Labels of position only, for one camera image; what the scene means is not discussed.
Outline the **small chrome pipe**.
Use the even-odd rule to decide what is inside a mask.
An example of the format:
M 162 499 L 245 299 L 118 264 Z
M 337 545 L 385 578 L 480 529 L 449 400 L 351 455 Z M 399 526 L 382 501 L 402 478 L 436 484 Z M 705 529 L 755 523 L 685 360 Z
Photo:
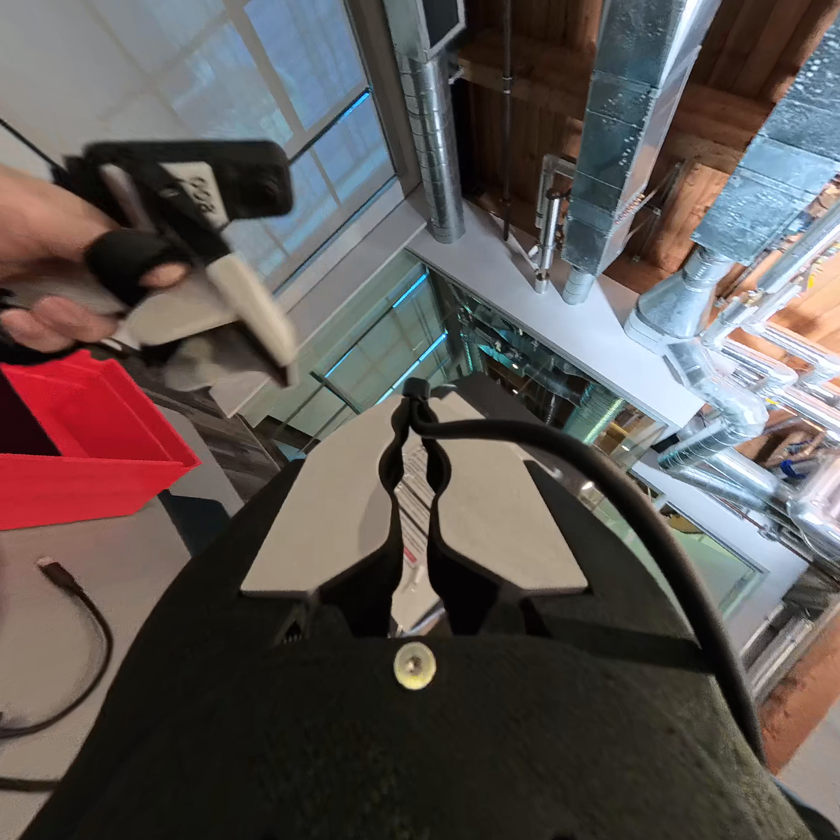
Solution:
M 576 165 L 552 153 L 542 158 L 538 195 L 535 208 L 535 225 L 539 240 L 531 257 L 534 266 L 537 293 L 544 293 L 549 285 L 550 272 L 557 249 L 563 204 L 571 197 L 571 185 Z

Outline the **paned window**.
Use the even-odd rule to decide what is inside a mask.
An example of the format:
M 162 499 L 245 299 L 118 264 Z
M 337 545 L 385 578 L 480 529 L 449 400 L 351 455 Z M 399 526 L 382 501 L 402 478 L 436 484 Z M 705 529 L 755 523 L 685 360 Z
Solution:
M 290 215 L 227 234 L 278 291 L 396 178 L 344 2 L 85 2 L 139 74 L 104 113 L 117 140 L 271 140 Z

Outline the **silver duct reducer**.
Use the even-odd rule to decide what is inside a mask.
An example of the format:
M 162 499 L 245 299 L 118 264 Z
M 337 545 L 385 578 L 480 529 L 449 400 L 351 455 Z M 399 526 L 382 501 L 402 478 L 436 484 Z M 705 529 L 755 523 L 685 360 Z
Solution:
M 625 335 L 657 355 L 695 339 L 705 328 L 719 281 L 732 260 L 696 246 L 684 265 L 642 294 L 625 323 Z

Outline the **glass door panel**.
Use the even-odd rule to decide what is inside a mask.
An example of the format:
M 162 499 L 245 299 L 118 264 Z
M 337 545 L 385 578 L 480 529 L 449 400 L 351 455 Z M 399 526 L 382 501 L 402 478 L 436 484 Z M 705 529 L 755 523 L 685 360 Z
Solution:
M 766 571 L 730 551 L 669 504 L 664 504 L 659 512 L 694 564 L 721 614 L 725 617 L 734 614 L 763 582 Z

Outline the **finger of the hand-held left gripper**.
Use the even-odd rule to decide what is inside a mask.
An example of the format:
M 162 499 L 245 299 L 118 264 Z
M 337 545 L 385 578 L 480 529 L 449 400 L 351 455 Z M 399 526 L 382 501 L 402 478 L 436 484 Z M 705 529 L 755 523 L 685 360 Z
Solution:
M 226 255 L 209 265 L 208 279 L 255 342 L 275 381 L 297 386 L 298 336 L 259 275 L 240 255 Z
M 195 392 L 251 375 L 277 384 L 235 312 L 212 289 L 155 293 L 124 315 L 122 329 L 174 390 Z

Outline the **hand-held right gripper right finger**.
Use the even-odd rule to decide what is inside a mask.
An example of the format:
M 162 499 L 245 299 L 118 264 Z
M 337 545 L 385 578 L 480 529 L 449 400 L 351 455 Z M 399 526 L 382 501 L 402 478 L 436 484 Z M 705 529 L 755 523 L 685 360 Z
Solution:
M 425 437 L 423 451 L 427 574 L 452 634 L 477 634 L 498 605 L 588 589 L 534 478 L 555 482 L 520 446 Z

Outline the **red plastic bin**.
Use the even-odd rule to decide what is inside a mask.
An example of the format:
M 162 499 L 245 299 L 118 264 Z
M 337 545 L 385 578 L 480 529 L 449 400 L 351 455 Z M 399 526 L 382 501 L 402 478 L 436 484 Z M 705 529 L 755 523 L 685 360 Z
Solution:
M 132 515 L 201 464 L 115 360 L 2 365 L 4 531 Z

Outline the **person's left hand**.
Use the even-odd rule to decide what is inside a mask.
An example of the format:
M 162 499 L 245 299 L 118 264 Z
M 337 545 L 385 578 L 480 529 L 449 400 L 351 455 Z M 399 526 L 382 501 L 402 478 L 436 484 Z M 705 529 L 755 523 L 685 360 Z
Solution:
M 2 164 L 2 280 L 30 281 L 43 273 L 82 277 L 87 250 L 115 229 L 114 220 L 78 196 Z M 42 354 L 98 343 L 118 329 L 117 319 L 63 297 L 2 312 L 2 339 Z

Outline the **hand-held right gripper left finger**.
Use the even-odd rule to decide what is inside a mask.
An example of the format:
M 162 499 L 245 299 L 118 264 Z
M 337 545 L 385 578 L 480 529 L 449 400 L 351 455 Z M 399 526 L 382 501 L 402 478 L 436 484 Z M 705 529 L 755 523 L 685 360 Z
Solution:
M 303 462 L 240 591 L 333 606 L 355 636 L 385 636 L 403 574 L 395 488 L 404 406 L 391 396 L 332 433 Z

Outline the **cluster of silver insulated pipes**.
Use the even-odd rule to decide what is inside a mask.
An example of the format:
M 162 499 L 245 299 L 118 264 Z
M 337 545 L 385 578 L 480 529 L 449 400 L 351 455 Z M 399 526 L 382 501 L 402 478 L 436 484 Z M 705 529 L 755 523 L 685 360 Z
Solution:
M 819 444 L 801 462 L 793 486 L 739 453 L 763 435 L 769 407 L 789 411 L 838 444 L 838 358 L 770 318 L 807 285 L 810 270 L 838 243 L 838 202 L 762 274 L 753 290 L 734 298 L 697 339 L 671 344 L 666 358 L 688 389 L 711 409 L 711 419 L 658 457 L 674 478 L 775 520 L 772 538 L 794 547 L 838 582 L 838 446 Z

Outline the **round spiral metal duct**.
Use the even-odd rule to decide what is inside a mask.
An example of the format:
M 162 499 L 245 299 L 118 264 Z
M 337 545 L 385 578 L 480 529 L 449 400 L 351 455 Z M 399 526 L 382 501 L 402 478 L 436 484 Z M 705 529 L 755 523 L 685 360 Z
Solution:
M 466 231 L 448 73 L 441 59 L 422 62 L 397 52 L 406 110 L 432 235 L 451 245 Z

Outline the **thin black pipe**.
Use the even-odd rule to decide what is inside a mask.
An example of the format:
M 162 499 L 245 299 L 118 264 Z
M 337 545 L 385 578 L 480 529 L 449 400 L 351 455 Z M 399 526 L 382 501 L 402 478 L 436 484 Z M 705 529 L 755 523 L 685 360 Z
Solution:
M 512 67 L 512 1 L 504 1 L 502 7 L 502 146 L 501 146 L 501 201 L 502 238 L 509 240 L 511 226 L 511 94 L 513 85 Z

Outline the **foil-wrapped rectangular duct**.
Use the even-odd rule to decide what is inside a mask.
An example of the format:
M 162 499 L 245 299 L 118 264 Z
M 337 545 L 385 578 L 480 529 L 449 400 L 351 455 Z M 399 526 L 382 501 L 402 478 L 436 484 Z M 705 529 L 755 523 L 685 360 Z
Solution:
M 719 1 L 602 6 L 564 222 L 562 299 L 582 304 L 622 252 Z
M 691 240 L 743 266 L 776 242 L 839 170 L 835 18 L 748 146 Z

